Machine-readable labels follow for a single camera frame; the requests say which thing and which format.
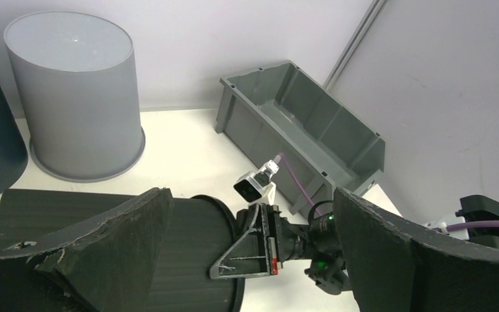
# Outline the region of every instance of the table surface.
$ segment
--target table surface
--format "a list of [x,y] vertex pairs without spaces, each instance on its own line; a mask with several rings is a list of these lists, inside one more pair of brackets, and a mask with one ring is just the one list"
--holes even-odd
[[[180,198],[214,196],[236,214],[247,203],[234,191],[233,183],[255,166],[224,134],[215,133],[216,113],[215,109],[141,113],[146,148],[139,162],[119,177],[97,183],[62,181],[41,171],[30,159],[12,188],[135,195],[152,187],[168,187],[173,196]],[[26,121],[20,119],[17,123],[28,142]],[[364,197],[399,214],[378,186]],[[288,202],[282,195],[277,194],[275,203],[290,222],[306,223],[302,216],[288,212]],[[359,310],[352,292],[331,296],[315,287],[303,273],[309,263],[288,261],[278,276],[247,280],[242,311]]]

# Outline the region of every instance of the container rim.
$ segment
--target container rim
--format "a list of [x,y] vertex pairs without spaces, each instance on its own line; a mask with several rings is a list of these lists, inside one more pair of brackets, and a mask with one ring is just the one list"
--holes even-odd
[[[125,33],[125,35],[128,37],[129,39],[129,42],[131,43],[131,49],[129,50],[129,53],[125,56],[125,58],[121,59],[118,63],[114,64],[114,65],[111,65],[111,66],[108,66],[106,68],[99,68],[99,69],[96,69],[96,70],[84,70],[84,71],[76,71],[76,70],[61,70],[61,69],[58,69],[58,68],[48,68],[48,67],[45,67],[45,66],[41,66],[39,64],[36,64],[36,63],[33,63],[33,62],[30,62],[29,60],[26,60],[25,58],[21,57],[18,53],[16,53],[14,50],[12,50],[12,48],[10,47],[10,45],[8,44],[8,40],[7,40],[7,34],[8,34],[8,30],[9,28],[15,24],[15,22],[23,19],[23,18],[27,18],[29,16],[33,16],[33,15],[37,15],[37,14],[46,14],[46,13],[73,13],[73,14],[81,14],[81,15],[85,15],[85,16],[91,16],[93,18],[98,18],[99,20],[103,20],[103,21],[107,21],[108,23],[112,24],[113,26],[116,26],[117,28],[119,28],[121,31],[123,31]],[[14,55],[16,55],[17,57],[21,58],[22,60],[24,60],[25,62],[28,62],[29,64],[32,64],[33,66],[37,66],[39,68],[43,68],[45,70],[53,70],[53,71],[60,71],[60,72],[64,72],[64,73],[94,73],[94,72],[101,72],[101,71],[104,71],[104,70],[109,70],[110,68],[114,68],[120,64],[123,64],[127,59],[129,59],[133,53],[134,53],[134,45],[133,45],[133,39],[131,38],[131,36],[129,36],[129,33],[123,29],[123,27],[120,27],[118,24],[114,23],[113,21],[110,21],[110,20],[107,20],[105,18],[101,18],[99,16],[95,16],[95,15],[92,15],[92,14],[87,14],[87,13],[82,13],[82,12],[76,12],[76,11],[68,11],[68,10],[46,10],[46,11],[38,11],[38,12],[33,12],[33,13],[30,13],[30,14],[26,14],[26,15],[22,15],[18,18],[15,18],[13,19],[5,28],[5,31],[3,32],[3,40],[5,41],[5,44],[6,44],[6,48],[11,52],[13,53]]]

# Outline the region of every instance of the metal strip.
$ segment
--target metal strip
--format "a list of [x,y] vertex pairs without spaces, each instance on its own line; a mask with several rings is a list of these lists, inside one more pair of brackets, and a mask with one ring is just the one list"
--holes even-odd
[[335,64],[332,72],[328,75],[326,82],[323,87],[326,91],[330,91],[335,83],[338,81],[339,76],[347,66],[347,63],[355,53],[355,50],[363,41],[363,38],[366,36],[368,30],[371,28],[372,24],[374,24],[377,16],[385,6],[387,0],[374,0],[372,4],[368,7],[365,16],[361,20],[357,30],[353,33],[351,40],[343,50],[343,53],[339,57],[337,63]]

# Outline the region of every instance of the red marking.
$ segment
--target red marking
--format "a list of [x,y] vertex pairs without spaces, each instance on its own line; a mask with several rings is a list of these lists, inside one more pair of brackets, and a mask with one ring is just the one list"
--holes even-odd
[[272,275],[278,275],[278,259],[272,258]]

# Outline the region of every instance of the cable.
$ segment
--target cable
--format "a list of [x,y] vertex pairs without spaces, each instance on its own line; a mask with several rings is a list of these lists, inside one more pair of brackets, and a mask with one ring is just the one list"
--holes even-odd
[[447,226],[446,230],[459,231],[460,229],[478,229],[478,228],[499,228],[499,220],[488,220],[488,221],[473,221],[466,223],[452,224]]
[[282,160],[282,162],[286,166],[286,169],[288,169],[288,172],[290,173],[290,176],[292,176],[292,179],[297,184],[298,188],[301,190],[301,193],[303,193],[303,196],[305,196],[305,199],[307,200],[307,203],[309,203],[309,205],[312,207],[314,205],[313,200],[307,194],[307,191],[305,190],[305,188],[303,188],[303,185],[301,185],[300,180],[298,180],[298,177],[296,177],[296,174],[294,173],[292,167],[290,166],[290,164],[286,160],[286,157],[285,157],[284,153],[282,153],[282,152],[278,153],[278,156],[274,157],[274,161],[275,162],[276,162],[276,160],[277,160],[278,157],[280,157],[280,159]]
[[333,203],[333,200],[321,200],[318,203],[314,204],[311,210],[309,211],[309,215],[307,216],[307,222],[311,224],[311,221],[314,219],[314,213],[316,212],[318,206],[323,205],[325,203]]

